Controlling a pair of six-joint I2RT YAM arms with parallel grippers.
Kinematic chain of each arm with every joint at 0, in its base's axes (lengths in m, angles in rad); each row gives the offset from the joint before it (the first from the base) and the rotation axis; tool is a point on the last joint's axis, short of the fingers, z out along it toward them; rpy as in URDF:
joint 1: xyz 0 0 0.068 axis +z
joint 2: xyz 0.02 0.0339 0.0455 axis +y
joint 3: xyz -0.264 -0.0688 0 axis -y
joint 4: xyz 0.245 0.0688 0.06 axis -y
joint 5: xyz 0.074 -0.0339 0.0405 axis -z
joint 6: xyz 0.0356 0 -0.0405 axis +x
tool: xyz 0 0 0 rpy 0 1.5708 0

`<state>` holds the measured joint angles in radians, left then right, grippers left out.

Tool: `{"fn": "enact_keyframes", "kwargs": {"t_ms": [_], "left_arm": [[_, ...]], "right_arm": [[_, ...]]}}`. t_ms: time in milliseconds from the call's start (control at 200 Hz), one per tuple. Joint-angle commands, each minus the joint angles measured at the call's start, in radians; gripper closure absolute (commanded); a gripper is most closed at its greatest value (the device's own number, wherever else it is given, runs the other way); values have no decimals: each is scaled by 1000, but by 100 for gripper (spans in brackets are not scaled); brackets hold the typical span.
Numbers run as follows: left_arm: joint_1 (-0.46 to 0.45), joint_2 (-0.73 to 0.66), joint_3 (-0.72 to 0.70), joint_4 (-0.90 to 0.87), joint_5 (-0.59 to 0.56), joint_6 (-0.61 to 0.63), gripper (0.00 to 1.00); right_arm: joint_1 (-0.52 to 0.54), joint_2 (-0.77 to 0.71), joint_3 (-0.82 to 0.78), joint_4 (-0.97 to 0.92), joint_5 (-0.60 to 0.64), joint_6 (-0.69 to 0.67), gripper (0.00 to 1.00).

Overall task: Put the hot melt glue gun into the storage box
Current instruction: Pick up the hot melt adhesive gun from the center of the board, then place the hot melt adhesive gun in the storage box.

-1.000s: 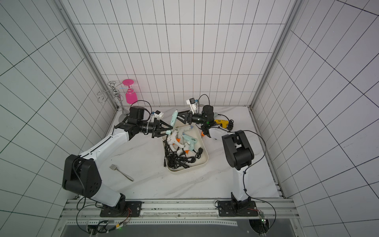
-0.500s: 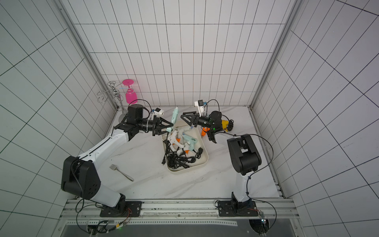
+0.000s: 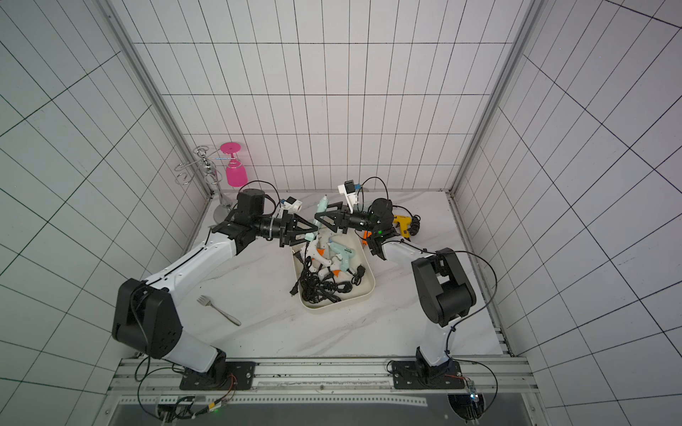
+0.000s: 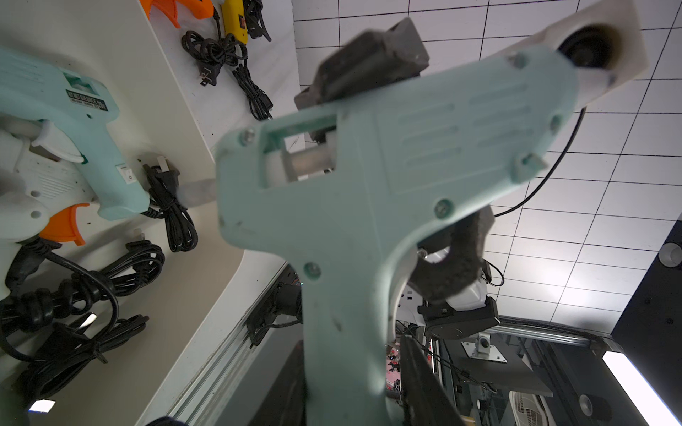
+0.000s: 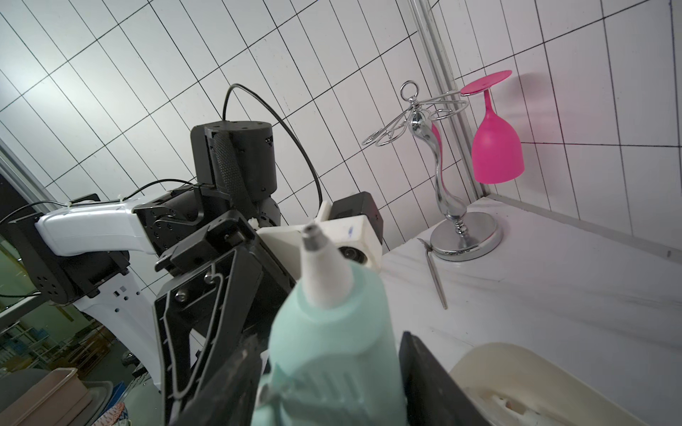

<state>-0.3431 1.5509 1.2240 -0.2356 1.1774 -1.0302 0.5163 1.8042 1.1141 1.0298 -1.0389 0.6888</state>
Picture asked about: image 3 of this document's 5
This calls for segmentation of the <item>yellow glue gun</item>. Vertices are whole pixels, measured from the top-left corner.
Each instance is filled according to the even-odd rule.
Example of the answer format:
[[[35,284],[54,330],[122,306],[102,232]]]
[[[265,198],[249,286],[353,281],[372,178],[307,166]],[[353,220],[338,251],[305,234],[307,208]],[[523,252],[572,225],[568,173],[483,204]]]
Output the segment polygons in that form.
[[[395,216],[394,225],[400,233],[400,236],[406,240],[418,235],[421,228],[421,218],[419,215],[414,216]]]

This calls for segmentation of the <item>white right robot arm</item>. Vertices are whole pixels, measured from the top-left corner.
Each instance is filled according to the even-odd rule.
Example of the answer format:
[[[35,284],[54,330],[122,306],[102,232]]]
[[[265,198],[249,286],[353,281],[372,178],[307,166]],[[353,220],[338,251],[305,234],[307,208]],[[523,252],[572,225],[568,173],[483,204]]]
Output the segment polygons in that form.
[[[401,237],[394,225],[396,208],[387,198],[374,200],[367,209],[336,202],[314,217],[332,231],[367,232],[364,240],[370,253],[398,264],[414,279],[420,306],[430,324],[414,360],[387,363],[394,388],[465,389],[474,393],[474,382],[465,377],[449,354],[450,323],[465,319],[477,304],[473,285],[454,250],[427,250]]]

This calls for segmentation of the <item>small white glue gun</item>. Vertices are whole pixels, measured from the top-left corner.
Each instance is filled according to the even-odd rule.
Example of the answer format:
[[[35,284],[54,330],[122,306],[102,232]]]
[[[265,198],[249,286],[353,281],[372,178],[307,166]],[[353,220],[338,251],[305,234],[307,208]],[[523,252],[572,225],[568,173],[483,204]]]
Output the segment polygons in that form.
[[[339,255],[333,253],[329,248],[322,250],[318,248],[317,241],[310,241],[305,249],[305,258],[311,259],[309,270],[314,269],[321,280],[326,280],[329,275],[338,277],[341,271],[341,258]]]

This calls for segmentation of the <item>large mint glue gun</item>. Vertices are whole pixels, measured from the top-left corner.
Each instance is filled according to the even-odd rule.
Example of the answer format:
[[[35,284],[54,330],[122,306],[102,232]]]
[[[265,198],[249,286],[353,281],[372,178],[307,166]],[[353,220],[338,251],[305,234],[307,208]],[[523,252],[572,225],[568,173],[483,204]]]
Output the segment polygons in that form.
[[[328,195],[323,195],[323,197],[321,197],[321,200],[317,204],[316,212],[317,213],[326,212],[328,207],[329,207],[329,197],[328,197]]]

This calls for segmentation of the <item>orange glue gun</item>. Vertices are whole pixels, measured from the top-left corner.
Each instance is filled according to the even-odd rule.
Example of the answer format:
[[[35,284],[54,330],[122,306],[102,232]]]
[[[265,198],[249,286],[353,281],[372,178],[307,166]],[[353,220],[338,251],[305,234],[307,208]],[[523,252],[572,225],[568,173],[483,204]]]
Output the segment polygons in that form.
[[[372,232],[364,231],[361,235],[362,245],[363,246],[369,246],[371,237],[372,237]]]

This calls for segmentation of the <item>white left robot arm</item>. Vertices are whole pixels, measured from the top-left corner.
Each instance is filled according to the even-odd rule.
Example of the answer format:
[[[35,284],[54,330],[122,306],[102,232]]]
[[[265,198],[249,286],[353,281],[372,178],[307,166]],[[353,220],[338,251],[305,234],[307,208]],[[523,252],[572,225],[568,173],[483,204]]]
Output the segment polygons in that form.
[[[289,211],[265,211],[266,193],[246,189],[205,242],[144,280],[129,279],[117,293],[112,337],[152,360],[183,367],[184,390],[220,390],[230,381],[227,355],[186,331],[178,306],[219,264],[259,238],[295,246],[318,225]]]

